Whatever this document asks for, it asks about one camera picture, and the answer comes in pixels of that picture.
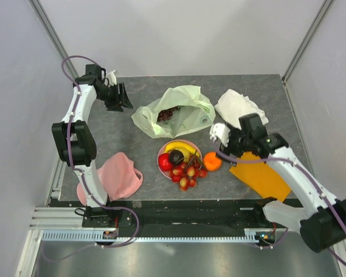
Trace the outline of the orange fake fruit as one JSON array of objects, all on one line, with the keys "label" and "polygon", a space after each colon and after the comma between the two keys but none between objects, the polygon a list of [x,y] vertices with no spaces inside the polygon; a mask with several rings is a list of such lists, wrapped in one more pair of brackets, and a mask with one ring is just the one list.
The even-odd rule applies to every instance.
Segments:
[{"label": "orange fake fruit", "polygon": [[217,171],[222,165],[222,160],[217,157],[215,152],[208,152],[202,161],[208,171]]}]

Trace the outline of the yellow fake banana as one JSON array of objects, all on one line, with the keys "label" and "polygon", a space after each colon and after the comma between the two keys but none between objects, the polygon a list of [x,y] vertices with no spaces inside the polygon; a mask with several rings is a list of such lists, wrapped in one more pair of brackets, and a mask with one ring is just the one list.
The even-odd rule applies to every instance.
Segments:
[{"label": "yellow fake banana", "polygon": [[198,158],[201,158],[200,151],[197,148],[183,141],[175,140],[169,142],[165,147],[164,153],[170,153],[173,150],[178,150],[181,151],[181,153],[183,153],[184,162],[188,162],[189,158],[194,154],[196,154]]}]

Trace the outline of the translucent green plastic bag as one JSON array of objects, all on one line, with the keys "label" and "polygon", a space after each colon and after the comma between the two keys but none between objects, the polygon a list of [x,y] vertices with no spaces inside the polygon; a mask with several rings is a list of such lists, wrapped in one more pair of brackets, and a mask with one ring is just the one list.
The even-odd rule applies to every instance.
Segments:
[{"label": "translucent green plastic bag", "polygon": [[[158,113],[179,106],[170,120],[157,122]],[[216,117],[209,98],[201,87],[182,85],[169,88],[163,96],[147,106],[139,107],[131,116],[136,127],[153,139],[174,139],[210,127]]]}]

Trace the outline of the red strawberry bunch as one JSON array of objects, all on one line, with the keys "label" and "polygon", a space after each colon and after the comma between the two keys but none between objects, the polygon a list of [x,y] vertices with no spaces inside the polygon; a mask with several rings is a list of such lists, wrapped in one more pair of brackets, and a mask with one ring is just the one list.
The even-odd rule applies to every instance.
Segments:
[{"label": "red strawberry bunch", "polygon": [[197,154],[198,152],[195,151],[194,154],[188,156],[187,162],[183,161],[167,172],[171,181],[177,184],[182,191],[195,187],[198,178],[204,178],[208,175],[206,167]]}]

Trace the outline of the dark purple fake plum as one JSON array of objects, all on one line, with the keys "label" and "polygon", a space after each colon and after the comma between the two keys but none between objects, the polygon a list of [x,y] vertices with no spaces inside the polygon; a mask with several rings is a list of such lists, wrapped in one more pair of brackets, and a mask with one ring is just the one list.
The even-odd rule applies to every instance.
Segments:
[{"label": "dark purple fake plum", "polygon": [[168,160],[174,166],[178,166],[184,162],[184,154],[180,150],[172,150],[168,155]]}]

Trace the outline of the red fake apple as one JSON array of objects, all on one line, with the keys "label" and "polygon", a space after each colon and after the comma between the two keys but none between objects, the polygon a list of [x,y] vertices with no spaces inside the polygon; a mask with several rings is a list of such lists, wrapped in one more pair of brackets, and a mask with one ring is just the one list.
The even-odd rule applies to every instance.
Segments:
[{"label": "red fake apple", "polygon": [[163,153],[158,157],[158,166],[161,171],[170,171],[174,168],[174,165],[168,160],[168,155],[168,153]]}]

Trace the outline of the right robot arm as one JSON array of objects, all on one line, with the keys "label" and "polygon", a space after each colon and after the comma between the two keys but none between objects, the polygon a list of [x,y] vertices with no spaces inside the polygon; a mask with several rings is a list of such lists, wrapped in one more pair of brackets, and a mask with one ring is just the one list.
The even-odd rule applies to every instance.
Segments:
[{"label": "right robot arm", "polygon": [[253,212],[253,222],[266,227],[271,222],[300,234],[303,242],[319,253],[346,239],[346,199],[339,200],[324,188],[295,156],[278,133],[268,133],[256,113],[240,117],[240,128],[216,123],[210,139],[220,144],[217,155],[226,162],[246,164],[241,156],[251,152],[285,181],[302,207],[294,208],[270,197]]}]

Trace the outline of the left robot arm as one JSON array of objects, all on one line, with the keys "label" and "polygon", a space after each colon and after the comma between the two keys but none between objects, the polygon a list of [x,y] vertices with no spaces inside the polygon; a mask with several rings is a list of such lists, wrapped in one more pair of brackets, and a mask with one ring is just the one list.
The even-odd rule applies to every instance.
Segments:
[{"label": "left robot arm", "polygon": [[85,195],[83,227],[111,227],[115,212],[109,207],[110,199],[97,173],[97,146],[88,118],[96,100],[104,102],[108,111],[122,112],[133,105],[124,83],[117,82],[113,74],[96,63],[87,64],[85,74],[72,83],[71,104],[61,122],[52,125],[52,135],[60,160],[73,170]]}]

